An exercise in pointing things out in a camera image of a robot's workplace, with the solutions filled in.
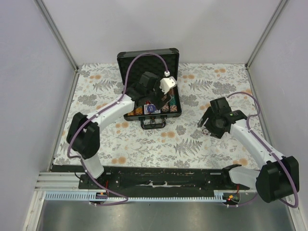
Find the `blue small blind button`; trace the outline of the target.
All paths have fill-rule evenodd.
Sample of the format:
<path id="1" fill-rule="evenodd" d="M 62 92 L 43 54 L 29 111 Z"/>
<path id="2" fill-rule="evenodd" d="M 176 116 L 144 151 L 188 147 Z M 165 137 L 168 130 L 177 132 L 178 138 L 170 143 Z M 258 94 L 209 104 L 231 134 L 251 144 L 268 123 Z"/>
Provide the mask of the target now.
<path id="1" fill-rule="evenodd" d="M 156 107 L 153 104 L 147 105 L 147 112 L 148 113 L 155 113 L 156 112 Z"/>

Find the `small poker chip stack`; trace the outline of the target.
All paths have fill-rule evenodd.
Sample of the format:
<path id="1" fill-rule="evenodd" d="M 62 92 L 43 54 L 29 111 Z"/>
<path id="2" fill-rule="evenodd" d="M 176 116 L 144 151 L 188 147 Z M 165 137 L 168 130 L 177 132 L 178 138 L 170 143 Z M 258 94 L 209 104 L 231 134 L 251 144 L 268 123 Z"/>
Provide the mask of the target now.
<path id="1" fill-rule="evenodd" d="M 202 130 L 202 132 L 203 132 L 203 134 L 205 134 L 205 135 L 209 135 L 209 134 L 210 134 L 210 132 L 209 132 L 207 129 L 205 129 L 205 128 Z"/>

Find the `blue card deck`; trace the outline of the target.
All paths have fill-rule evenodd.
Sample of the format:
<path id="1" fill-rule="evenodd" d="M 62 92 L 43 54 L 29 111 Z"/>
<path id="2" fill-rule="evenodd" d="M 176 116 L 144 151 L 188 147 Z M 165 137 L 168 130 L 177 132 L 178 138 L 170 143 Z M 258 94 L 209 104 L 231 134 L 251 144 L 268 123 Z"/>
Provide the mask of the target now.
<path id="1" fill-rule="evenodd" d="M 155 113 L 148 113 L 148 112 L 147 112 L 147 105 L 144 105 L 144 114 L 145 114 L 145 115 L 149 115 L 149 114 L 159 114 L 159 113 L 161 113 L 161 111 L 158 110 L 158 109 L 156 109 L 156 112 L 155 112 Z"/>

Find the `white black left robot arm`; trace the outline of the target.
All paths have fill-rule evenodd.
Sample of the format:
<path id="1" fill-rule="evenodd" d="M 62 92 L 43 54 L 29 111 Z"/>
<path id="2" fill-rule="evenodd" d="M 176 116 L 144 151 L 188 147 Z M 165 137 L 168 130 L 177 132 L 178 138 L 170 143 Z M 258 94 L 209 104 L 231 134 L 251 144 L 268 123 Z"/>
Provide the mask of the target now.
<path id="1" fill-rule="evenodd" d="M 177 85 L 174 77 L 165 72 L 164 77 L 150 72 L 142 74 L 138 82 L 130 87 L 125 86 L 119 99 L 104 106 L 100 111 L 84 115 L 76 113 L 73 116 L 67 142 L 68 152 L 73 149 L 78 153 L 85 171 L 89 173 L 89 183 L 95 189 L 101 189 L 106 183 L 102 173 L 104 168 L 98 157 L 100 148 L 100 132 L 119 117 L 132 112 L 134 109 L 150 104 L 153 111 L 161 110 L 171 100 L 169 91 Z"/>

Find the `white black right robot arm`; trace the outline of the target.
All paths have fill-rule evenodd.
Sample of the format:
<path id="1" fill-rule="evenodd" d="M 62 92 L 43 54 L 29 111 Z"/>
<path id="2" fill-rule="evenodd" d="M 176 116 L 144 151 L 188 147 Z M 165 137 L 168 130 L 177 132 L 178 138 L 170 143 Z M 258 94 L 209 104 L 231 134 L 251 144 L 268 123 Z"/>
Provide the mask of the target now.
<path id="1" fill-rule="evenodd" d="M 221 186 L 232 189 L 237 184 L 257 191 L 260 198 L 270 203 L 279 200 L 291 208 L 299 204 L 299 163 L 286 157 L 265 139 L 257 135 L 249 124 L 249 116 L 233 111 L 225 97 L 210 102 L 198 127 L 204 127 L 210 136 L 220 139 L 225 133 L 239 141 L 256 161 L 259 171 L 240 164 L 223 168 Z"/>

